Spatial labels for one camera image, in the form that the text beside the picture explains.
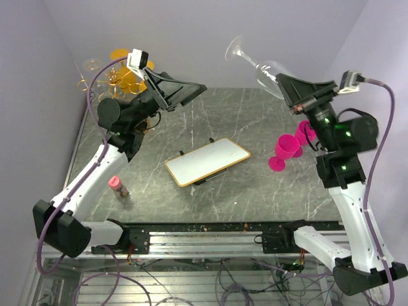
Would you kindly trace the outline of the white tablet yellow frame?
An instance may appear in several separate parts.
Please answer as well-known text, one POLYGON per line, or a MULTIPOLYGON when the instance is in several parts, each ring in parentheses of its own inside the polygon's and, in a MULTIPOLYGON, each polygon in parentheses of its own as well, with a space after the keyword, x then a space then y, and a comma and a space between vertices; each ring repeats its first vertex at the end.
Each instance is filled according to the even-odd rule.
POLYGON ((250 158, 251 153, 229 138, 221 138, 166 162, 179 187, 203 180, 250 158))

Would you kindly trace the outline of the yellow wine glass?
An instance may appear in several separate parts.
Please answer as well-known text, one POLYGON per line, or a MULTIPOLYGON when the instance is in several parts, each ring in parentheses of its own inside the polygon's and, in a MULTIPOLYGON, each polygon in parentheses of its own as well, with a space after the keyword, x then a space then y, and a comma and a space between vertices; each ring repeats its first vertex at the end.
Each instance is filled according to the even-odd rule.
MULTIPOLYGON (((152 61, 148 60, 148 62, 147 62, 147 67, 148 67, 149 69, 154 69, 155 65, 154 65, 154 63, 153 63, 152 61)), ((139 92, 143 92, 143 91, 146 90, 146 89, 147 89, 147 86, 146 86, 146 84, 145 84, 145 81, 142 80, 142 81, 140 82, 139 92)))
POLYGON ((121 57, 125 58, 123 61, 119 62, 119 69, 116 73, 116 79, 119 82, 119 89, 124 94, 136 94, 138 92, 139 85, 136 75, 126 66, 128 53, 129 51, 124 48, 115 49, 111 52, 110 58, 113 61, 121 57))

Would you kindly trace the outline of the yellow wine glass front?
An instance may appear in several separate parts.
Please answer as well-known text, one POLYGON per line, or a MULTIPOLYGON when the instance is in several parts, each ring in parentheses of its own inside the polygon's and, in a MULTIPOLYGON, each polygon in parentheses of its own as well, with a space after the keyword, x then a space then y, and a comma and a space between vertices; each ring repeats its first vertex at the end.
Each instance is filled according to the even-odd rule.
MULTIPOLYGON (((155 65, 154 65, 154 63, 153 63, 152 61, 148 60, 148 62, 147 62, 147 67, 148 67, 149 69, 154 69, 155 65)), ((146 84, 145 84, 145 81, 142 80, 142 81, 140 82, 139 92, 143 92, 143 91, 146 90, 146 89, 147 89, 147 86, 146 86, 146 84)))

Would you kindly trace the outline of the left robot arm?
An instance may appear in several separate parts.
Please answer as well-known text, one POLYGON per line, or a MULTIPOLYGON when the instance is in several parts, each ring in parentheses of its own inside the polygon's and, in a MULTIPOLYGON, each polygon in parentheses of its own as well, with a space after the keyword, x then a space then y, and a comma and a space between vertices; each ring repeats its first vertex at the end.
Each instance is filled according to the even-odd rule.
POLYGON ((33 207, 38 249, 48 244, 63 255, 75 258, 88 247, 108 245, 123 253, 133 244, 131 229, 109 219, 86 224, 89 211, 108 181, 138 153, 148 118, 172 112, 206 91, 207 86, 183 82, 169 74, 142 69, 147 88, 131 101, 104 98, 97 107, 98 126, 111 136, 103 140, 94 157, 78 176, 54 198, 33 207))

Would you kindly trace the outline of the small bottle pink cap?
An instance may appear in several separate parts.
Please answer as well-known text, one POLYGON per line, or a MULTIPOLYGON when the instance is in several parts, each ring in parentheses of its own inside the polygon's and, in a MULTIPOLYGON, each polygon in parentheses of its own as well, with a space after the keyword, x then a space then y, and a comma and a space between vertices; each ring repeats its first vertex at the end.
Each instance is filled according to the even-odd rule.
POLYGON ((108 186, 118 200, 125 200, 129 198, 129 191, 118 176, 113 176, 108 181, 108 186))

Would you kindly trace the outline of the yellow wine glass rear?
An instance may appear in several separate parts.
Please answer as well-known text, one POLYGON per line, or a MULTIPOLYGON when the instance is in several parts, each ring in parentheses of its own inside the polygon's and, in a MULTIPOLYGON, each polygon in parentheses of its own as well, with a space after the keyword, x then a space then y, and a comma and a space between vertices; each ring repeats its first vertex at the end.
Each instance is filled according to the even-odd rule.
POLYGON ((119 62, 119 69, 116 73, 116 79, 119 82, 119 89, 124 94, 136 94, 138 92, 139 85, 136 75, 126 66, 128 53, 129 51, 124 48, 115 49, 111 52, 110 58, 113 61, 121 57, 125 58, 123 61, 119 62))

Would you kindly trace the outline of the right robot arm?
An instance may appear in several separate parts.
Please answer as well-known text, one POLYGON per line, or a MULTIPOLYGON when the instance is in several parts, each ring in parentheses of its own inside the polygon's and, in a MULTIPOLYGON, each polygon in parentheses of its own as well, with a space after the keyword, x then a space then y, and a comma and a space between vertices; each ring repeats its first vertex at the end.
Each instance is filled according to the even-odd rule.
POLYGON ((278 74, 277 85, 290 110, 302 113, 315 131, 323 153, 316 158, 317 174, 340 213, 349 239, 345 249, 327 239, 304 220, 284 227, 281 245, 288 252, 299 248, 311 253, 332 272, 337 287, 347 296, 389 285, 407 276, 407 267, 390 254, 368 202, 372 174, 359 160, 362 152, 380 154, 386 133, 379 132, 377 119, 356 111, 346 121, 332 107, 335 96, 357 92, 362 83, 385 87, 385 83, 346 71, 340 84, 312 83, 278 74))

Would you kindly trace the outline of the aluminium mounting rail frame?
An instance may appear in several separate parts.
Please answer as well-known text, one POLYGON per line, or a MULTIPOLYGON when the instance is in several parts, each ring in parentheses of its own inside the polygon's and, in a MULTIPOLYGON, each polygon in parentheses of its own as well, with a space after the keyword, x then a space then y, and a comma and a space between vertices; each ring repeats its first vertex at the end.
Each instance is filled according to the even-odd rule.
POLYGON ((347 296, 311 255, 264 254, 258 232, 150 232, 148 254, 65 259, 34 271, 22 305, 371 305, 378 289, 347 296))

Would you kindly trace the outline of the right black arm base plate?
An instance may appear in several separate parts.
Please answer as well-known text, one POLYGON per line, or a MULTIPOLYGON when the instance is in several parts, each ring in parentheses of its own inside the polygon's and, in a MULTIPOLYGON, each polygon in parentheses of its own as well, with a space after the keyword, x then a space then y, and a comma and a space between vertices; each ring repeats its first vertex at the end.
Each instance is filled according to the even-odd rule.
POLYGON ((254 237, 254 242, 262 246, 264 254, 300 253, 301 248, 295 243, 295 231, 307 225, 305 220, 270 222, 261 234, 254 237))

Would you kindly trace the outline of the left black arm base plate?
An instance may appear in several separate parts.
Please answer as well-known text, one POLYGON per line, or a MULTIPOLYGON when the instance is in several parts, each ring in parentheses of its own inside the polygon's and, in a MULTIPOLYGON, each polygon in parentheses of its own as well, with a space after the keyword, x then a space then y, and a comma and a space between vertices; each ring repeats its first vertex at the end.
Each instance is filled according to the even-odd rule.
POLYGON ((104 245, 107 245, 114 254, 148 254, 150 247, 150 235, 147 230, 142 228, 125 228, 118 242, 115 244, 103 243, 97 246, 92 246, 91 253, 108 254, 108 251, 104 248, 104 245))

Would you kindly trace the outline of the pink wine glass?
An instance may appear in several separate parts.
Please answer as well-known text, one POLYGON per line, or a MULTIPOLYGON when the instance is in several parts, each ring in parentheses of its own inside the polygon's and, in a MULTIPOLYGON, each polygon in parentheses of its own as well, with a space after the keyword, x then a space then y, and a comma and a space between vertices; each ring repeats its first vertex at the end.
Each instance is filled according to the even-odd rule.
POLYGON ((299 141, 299 148, 294 154, 294 158, 299 158, 303 155, 303 147, 316 139, 316 132, 312 129, 308 120, 301 121, 295 132, 295 138, 299 141))
POLYGON ((286 161, 291 159, 300 148, 300 143, 294 135, 281 135, 275 145, 275 155, 268 160, 268 165, 273 171, 283 171, 286 161))

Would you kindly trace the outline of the clear wine glass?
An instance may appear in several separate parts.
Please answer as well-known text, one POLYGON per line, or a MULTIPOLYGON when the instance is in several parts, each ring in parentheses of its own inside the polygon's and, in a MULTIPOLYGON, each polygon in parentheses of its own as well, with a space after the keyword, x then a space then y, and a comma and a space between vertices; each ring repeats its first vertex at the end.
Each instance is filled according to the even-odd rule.
POLYGON ((96 58, 86 59, 82 62, 77 61, 75 64, 82 79, 92 76, 102 65, 101 61, 96 58))
POLYGON ((282 73, 290 77, 295 75, 290 72, 283 64, 277 61, 263 61, 256 62, 251 59, 241 48, 243 37, 241 35, 236 36, 228 45, 224 58, 226 61, 231 60, 234 57, 241 57, 247 61, 256 70, 256 80, 260 86, 269 94, 275 96, 278 99, 284 99, 283 93, 279 89, 277 82, 277 75, 282 73))

